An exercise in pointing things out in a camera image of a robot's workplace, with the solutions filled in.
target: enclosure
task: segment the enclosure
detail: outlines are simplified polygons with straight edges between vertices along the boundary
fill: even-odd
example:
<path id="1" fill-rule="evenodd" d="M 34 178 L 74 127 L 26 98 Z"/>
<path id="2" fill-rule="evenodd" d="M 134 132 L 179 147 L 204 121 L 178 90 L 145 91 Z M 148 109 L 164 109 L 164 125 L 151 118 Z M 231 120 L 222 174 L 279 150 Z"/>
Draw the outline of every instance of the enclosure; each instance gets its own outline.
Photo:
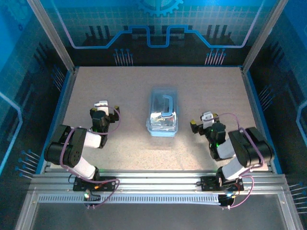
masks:
<path id="1" fill-rule="evenodd" d="M 1 1 L 1 229 L 306 228 L 306 10 L 302 0 Z M 159 85 L 178 93 L 174 138 L 146 127 Z M 120 107 L 120 124 L 82 156 L 120 185 L 87 212 L 74 176 L 44 152 L 58 125 L 90 128 L 101 100 Z M 223 194 L 203 192 L 199 177 L 231 160 L 214 160 L 192 133 L 206 111 L 237 115 L 275 153 L 255 183 L 243 179 L 236 202 L 251 196 L 229 212 L 198 203 Z M 232 116 L 220 120 L 237 129 Z"/>

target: vertical metal post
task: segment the vertical metal post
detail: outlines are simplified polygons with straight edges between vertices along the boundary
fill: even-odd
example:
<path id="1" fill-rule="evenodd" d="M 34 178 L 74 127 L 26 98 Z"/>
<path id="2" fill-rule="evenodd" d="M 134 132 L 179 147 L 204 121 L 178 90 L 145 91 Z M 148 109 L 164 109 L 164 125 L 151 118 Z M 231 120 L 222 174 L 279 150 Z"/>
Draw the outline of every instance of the vertical metal post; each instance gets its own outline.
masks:
<path id="1" fill-rule="evenodd" d="M 252 48 L 250 49 L 244 63 L 243 63 L 243 73 L 246 74 L 253 64 L 256 56 L 258 55 L 259 51 L 261 50 L 264 42 L 266 41 L 267 37 L 269 36 L 271 29 L 276 24 L 279 16 L 283 12 L 284 7 L 286 6 L 288 0 L 279 0 L 276 7 L 274 7 L 270 13 L 270 19 L 267 23 L 263 26 L 261 32 L 259 33 L 255 43 L 253 44 Z"/>
<path id="2" fill-rule="evenodd" d="M 50 39 L 52 45 L 56 49 L 59 57 L 62 59 L 65 67 L 71 73 L 74 72 L 75 66 L 71 60 L 71 57 L 67 53 L 64 44 L 62 43 L 56 29 L 54 28 L 49 16 L 47 15 L 43 5 L 40 0 L 27 0 L 30 7 L 32 8 L 35 16 L 42 25 L 44 31 L 46 32 L 48 38 Z"/>

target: metal frame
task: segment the metal frame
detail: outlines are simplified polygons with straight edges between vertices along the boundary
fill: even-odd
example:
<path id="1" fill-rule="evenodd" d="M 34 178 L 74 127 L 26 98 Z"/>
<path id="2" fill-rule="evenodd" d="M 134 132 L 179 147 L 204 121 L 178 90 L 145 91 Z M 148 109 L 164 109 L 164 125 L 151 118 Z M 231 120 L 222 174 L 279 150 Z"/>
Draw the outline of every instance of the metal frame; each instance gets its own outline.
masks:
<path id="1" fill-rule="evenodd" d="M 246 74 L 251 65 L 253 64 L 264 42 L 267 40 L 273 27 L 275 26 L 275 23 L 277 22 L 279 16 L 283 12 L 283 9 L 286 6 L 287 2 L 288 0 L 279 0 L 278 3 L 276 3 L 276 6 L 271 10 L 270 19 L 263 26 L 261 32 L 259 33 L 255 43 L 253 44 L 252 48 L 250 49 L 243 63 L 243 73 Z"/>
<path id="2" fill-rule="evenodd" d="M 38 21 L 41 23 L 52 45 L 56 49 L 58 55 L 62 59 L 65 67 L 69 72 L 73 73 L 75 70 L 75 66 L 71 60 L 71 57 L 67 53 L 67 50 L 64 44 L 62 43 L 56 29 L 54 28 L 48 14 L 46 13 L 42 3 L 40 2 L 40 0 L 27 0 L 27 1 L 30 7 L 32 8 L 35 16 L 37 17 Z"/>
<path id="3" fill-rule="evenodd" d="M 40 1 L 28 0 L 28 2 L 63 60 L 66 68 L 73 72 L 74 65 Z M 256 58 L 287 2 L 288 0 L 280 0 L 276 7 L 272 10 L 270 19 L 263 27 L 262 33 L 260 33 L 256 39 L 256 42 L 254 43 L 243 65 L 243 80 L 246 84 L 248 97 L 251 102 L 257 127 L 263 134 L 265 134 L 263 124 L 261 122 L 259 112 L 257 112 L 257 107 L 255 107 L 255 98 L 252 95 L 246 73 L 248 72 L 248 69 Z M 67 89 L 72 89 L 73 83 L 74 81 L 71 80 Z M 61 105 L 63 108 L 67 106 L 71 94 L 71 91 L 67 91 L 68 92 L 65 94 L 64 102 Z M 60 112 L 65 114 L 65 109 L 61 109 Z M 276 172 L 276 167 L 274 166 L 273 162 L 272 167 Z M 44 162 L 42 172 L 44 173 L 34 175 L 31 181 L 28 194 L 24 201 L 24 205 L 16 225 L 16 229 L 18 230 L 26 230 L 31 228 L 38 203 L 84 203 L 84 201 L 79 198 L 83 195 L 83 193 L 72 191 L 72 184 L 68 183 L 69 174 L 64 170 L 51 170 L 48 168 L 48 164 Z M 206 200 L 208 197 L 214 197 L 213 193 L 202 192 L 201 188 L 197 187 L 195 183 L 199 180 L 200 176 L 212 176 L 215 175 L 215 172 L 105 171 L 103 175 L 116 176 L 121 181 L 118 191 L 114 194 L 114 199 L 111 200 L 111 202 L 118 202 L 122 199 L 121 202 L 124 201 L 124 203 L 127 201 L 146 203 L 148 199 L 137 198 L 134 200 L 134 197 L 151 197 L 153 198 L 151 202 L 159 203 L 159 197 L 174 197 L 174 199 L 178 197 L 178 200 L 176 201 L 172 200 L 173 198 L 170 198 L 168 201 L 177 203 L 193 203 L 192 201 L 195 201 L 195 199 L 200 199 L 200 201 L 202 201 L 202 199 Z M 255 179 L 255 186 L 252 194 L 276 194 L 279 198 L 281 210 L 288 229 L 303 229 L 285 176 L 273 174 L 271 172 L 254 172 L 252 175 Z M 246 189 L 242 192 L 242 194 L 246 195 L 251 187 L 251 181 L 244 179 L 244 185 Z M 107 194 L 101 193 L 102 198 L 106 196 Z"/>
<path id="4" fill-rule="evenodd" d="M 16 229 L 31 228 L 38 203 L 85 203 L 82 199 L 84 193 L 72 190 L 73 184 L 68 182 L 69 173 L 63 170 L 52 171 L 33 177 Z M 195 185 L 201 176 L 212 176 L 215 175 L 215 172 L 105 171 L 103 175 L 116 176 L 121 181 L 111 203 L 216 205 L 215 195 L 223 194 L 223 192 L 202 192 L 201 188 Z M 303 229 L 285 176 L 269 172 L 255 172 L 251 175 L 255 180 L 252 194 L 278 195 L 288 229 Z M 246 195 L 250 190 L 251 181 L 248 179 L 243 179 L 243 181 L 245 191 L 242 194 Z M 101 192 L 100 194 L 102 198 L 105 198 L 109 193 Z"/>

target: glass panel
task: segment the glass panel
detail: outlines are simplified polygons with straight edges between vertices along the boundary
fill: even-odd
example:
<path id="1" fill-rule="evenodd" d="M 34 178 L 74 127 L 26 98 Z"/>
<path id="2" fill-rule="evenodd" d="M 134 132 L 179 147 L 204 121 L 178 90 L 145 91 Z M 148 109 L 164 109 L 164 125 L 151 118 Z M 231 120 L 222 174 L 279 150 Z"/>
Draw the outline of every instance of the glass panel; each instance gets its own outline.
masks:
<path id="1" fill-rule="evenodd" d="M 77 66 L 242 65 L 275 0 L 44 0 Z"/>
<path id="2" fill-rule="evenodd" d="M 66 69 L 26 1 L 2 1 L 0 29 L 0 228 L 9 230 L 37 168 Z"/>
<path id="3" fill-rule="evenodd" d="M 289 184 L 307 178 L 306 11 L 306 1 L 289 0 L 250 69 Z"/>

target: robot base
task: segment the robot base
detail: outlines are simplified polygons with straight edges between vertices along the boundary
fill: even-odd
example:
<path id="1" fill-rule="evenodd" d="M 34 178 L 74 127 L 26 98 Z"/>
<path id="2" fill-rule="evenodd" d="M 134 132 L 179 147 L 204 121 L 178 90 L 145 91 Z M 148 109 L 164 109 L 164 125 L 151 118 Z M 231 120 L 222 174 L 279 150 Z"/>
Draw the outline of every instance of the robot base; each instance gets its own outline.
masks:
<path id="1" fill-rule="evenodd" d="M 213 191 L 227 191 L 236 192 L 244 191 L 242 179 L 233 181 L 226 181 L 220 186 L 218 178 L 216 176 L 202 176 L 201 181 L 196 183 L 197 186 L 201 186 L 202 192 Z"/>
<path id="2" fill-rule="evenodd" d="M 99 178 L 100 181 L 112 180 L 116 179 L 114 176 L 101 176 Z M 113 192 L 115 190 L 115 182 L 109 182 L 103 184 L 99 188 L 95 189 L 95 186 L 99 186 L 100 184 L 94 184 L 86 182 L 78 177 L 75 178 L 75 182 L 73 183 L 73 191 L 74 192 L 84 192 L 87 189 L 93 190 L 95 192 Z"/>

